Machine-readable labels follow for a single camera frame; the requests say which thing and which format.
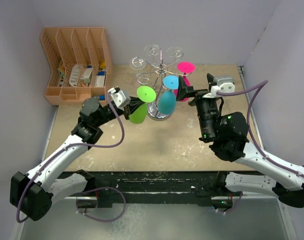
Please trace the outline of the pink plastic goblet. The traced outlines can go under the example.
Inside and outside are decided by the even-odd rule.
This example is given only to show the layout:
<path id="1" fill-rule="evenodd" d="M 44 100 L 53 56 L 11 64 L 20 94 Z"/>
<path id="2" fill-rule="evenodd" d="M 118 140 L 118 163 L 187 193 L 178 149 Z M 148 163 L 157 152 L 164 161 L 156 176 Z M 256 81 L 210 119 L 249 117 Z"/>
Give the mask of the pink plastic goblet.
<path id="1" fill-rule="evenodd" d="M 195 70 L 195 65 L 191 62 L 188 62 L 188 61 L 183 61 L 183 62 L 180 62 L 178 65 L 177 65 L 177 69 L 183 73 L 183 79 L 185 81 L 185 84 L 187 86 L 190 86 L 190 81 L 188 80 L 187 78 L 187 75 L 188 74 L 191 74 L 194 70 Z"/>

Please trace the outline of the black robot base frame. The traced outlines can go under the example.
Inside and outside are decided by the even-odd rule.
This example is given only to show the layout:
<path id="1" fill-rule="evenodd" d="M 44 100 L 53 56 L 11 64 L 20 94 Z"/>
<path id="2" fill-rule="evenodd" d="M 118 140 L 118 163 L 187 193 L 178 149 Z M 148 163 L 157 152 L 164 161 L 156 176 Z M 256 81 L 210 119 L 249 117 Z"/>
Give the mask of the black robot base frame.
<path id="1" fill-rule="evenodd" d="M 114 204 L 192 204 L 230 208 L 241 195 L 225 187 L 225 171 L 85 171 L 85 190 L 77 205 L 111 208 Z"/>

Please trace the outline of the blue plastic goblet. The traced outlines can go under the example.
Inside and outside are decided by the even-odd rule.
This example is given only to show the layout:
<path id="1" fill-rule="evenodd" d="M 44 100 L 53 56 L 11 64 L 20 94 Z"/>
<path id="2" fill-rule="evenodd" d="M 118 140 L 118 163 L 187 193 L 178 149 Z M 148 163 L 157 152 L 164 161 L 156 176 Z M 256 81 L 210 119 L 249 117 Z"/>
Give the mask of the blue plastic goblet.
<path id="1" fill-rule="evenodd" d="M 164 115 L 170 115 L 173 113 L 176 107 L 176 95 L 173 90 L 177 90 L 179 87 L 179 78 L 175 75 L 166 76 L 163 79 L 163 85 L 168 90 L 165 91 L 157 103 L 158 111 Z"/>

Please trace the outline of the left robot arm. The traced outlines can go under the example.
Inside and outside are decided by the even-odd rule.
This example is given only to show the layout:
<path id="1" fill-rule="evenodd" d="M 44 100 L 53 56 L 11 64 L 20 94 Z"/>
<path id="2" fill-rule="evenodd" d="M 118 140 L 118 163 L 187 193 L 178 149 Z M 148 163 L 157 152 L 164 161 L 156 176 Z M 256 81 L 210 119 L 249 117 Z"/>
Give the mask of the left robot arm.
<path id="1" fill-rule="evenodd" d="M 93 194 L 95 178 L 84 170 L 78 170 L 72 176 L 58 179 L 61 173 L 78 157 L 91 148 L 110 149 L 122 144 L 125 129 L 120 119 L 128 120 L 145 103 L 137 97 L 122 92 L 107 95 L 107 105 L 102 106 L 97 96 L 82 103 L 77 125 L 63 144 L 48 158 L 27 173 L 17 172 L 10 180 L 10 203 L 16 207 L 16 222 L 28 219 L 41 219 L 50 207 L 70 195 Z M 103 131 L 101 126 L 111 120 L 117 120 L 121 128 L 121 138 L 115 144 L 99 145 Z"/>

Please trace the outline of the tall clear flute glass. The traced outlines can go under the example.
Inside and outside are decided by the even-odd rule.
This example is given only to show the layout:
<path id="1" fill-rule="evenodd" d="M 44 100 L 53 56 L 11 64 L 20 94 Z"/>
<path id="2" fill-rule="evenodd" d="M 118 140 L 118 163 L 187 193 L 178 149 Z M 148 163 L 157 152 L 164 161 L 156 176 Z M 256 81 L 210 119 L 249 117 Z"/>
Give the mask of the tall clear flute glass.
<path id="1" fill-rule="evenodd" d="M 138 75 L 143 73 L 143 70 L 146 67 L 146 61 L 143 58 L 136 56 L 130 60 L 129 65 L 135 71 L 134 80 L 136 81 Z"/>

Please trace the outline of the green plastic goblet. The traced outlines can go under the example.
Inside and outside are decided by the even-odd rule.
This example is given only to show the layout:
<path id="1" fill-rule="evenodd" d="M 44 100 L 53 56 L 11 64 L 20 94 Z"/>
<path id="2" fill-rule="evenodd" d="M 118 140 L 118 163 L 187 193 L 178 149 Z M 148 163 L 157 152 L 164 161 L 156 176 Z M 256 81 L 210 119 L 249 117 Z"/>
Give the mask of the green plastic goblet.
<path id="1" fill-rule="evenodd" d="M 156 99 L 156 93 L 149 86 L 140 86 L 136 93 L 140 102 L 136 110 L 129 115 L 129 121 L 133 124 L 141 124 L 147 116 L 148 104 Z"/>

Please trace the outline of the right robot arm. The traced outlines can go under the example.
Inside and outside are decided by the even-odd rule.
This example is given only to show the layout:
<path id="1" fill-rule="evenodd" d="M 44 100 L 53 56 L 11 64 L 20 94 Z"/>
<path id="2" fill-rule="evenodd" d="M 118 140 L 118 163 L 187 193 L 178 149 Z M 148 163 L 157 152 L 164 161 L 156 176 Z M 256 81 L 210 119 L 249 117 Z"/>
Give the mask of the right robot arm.
<path id="1" fill-rule="evenodd" d="M 258 175 L 244 175 L 229 172 L 214 183 L 214 190 L 220 196 L 228 192 L 252 192 L 270 195 L 288 206 L 304 207 L 304 166 L 287 162 L 262 150 L 257 142 L 249 140 L 251 135 L 249 116 L 241 112 L 222 115 L 222 106 L 217 100 L 237 96 L 245 91 L 235 91 L 231 77 L 214 77 L 207 74 L 208 89 L 194 89 L 185 78 L 178 78 L 176 99 L 191 98 L 200 124 L 200 141 L 209 143 L 215 156 L 223 161 L 248 166 Z"/>

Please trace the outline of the clear wine glass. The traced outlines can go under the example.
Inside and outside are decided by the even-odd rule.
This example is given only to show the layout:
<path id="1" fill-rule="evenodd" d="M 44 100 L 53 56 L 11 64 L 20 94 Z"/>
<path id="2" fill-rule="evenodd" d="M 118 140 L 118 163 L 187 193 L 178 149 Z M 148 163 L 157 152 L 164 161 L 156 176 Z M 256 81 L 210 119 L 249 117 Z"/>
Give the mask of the clear wine glass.
<path id="1" fill-rule="evenodd" d="M 184 56 L 183 50 L 180 47 L 172 46 L 169 47 L 166 51 L 166 54 L 168 57 L 173 59 L 172 66 L 176 66 L 178 64 L 178 61 L 182 59 Z"/>
<path id="2" fill-rule="evenodd" d="M 150 45 L 147 45 L 145 48 L 144 48 L 144 52 L 145 54 L 149 57 L 152 57 L 152 59 L 149 61 L 149 60 L 145 60 L 149 65 L 153 66 L 153 67 L 156 67 L 157 64 L 155 62 L 155 58 L 156 56 L 161 52 L 161 49 L 158 45 L 156 44 L 150 44 Z"/>

